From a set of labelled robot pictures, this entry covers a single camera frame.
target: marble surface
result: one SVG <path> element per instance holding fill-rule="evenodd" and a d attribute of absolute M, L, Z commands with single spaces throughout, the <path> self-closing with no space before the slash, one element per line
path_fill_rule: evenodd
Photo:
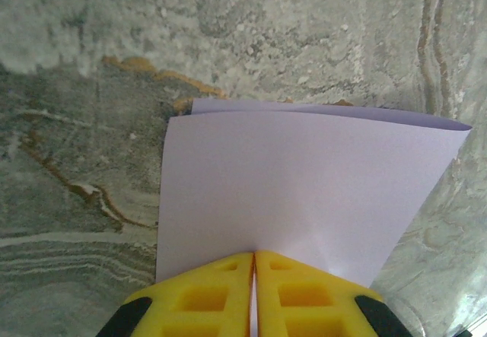
<path fill-rule="evenodd" d="M 0 0 L 0 335 L 95 335 L 154 280 L 165 126 L 208 95 L 472 125 L 373 287 L 415 335 L 474 322 L 487 310 L 486 2 Z"/>

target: stone surface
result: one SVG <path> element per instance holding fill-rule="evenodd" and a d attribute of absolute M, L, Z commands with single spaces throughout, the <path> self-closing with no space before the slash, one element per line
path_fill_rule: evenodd
<path fill-rule="evenodd" d="M 416 335 L 487 310 L 487 0 L 0 0 L 0 20 L 0 335 L 94 335 L 153 281 L 167 119 L 224 94 L 473 125 L 374 288 Z"/>

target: paper sheet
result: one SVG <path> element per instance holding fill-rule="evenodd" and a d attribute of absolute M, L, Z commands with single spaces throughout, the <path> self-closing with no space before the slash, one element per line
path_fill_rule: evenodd
<path fill-rule="evenodd" d="M 195 100 L 193 114 L 167 129 L 157 281 L 273 250 L 368 287 L 470 131 L 396 110 L 252 100 Z"/>

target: gray marble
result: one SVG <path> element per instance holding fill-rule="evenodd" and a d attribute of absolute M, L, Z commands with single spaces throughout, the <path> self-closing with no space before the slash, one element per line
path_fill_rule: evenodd
<path fill-rule="evenodd" d="M 487 0 L 0 0 L 0 21 L 0 335 L 95 335 L 153 282 L 164 130 L 208 95 L 472 125 L 373 287 L 418 336 L 487 310 Z"/>

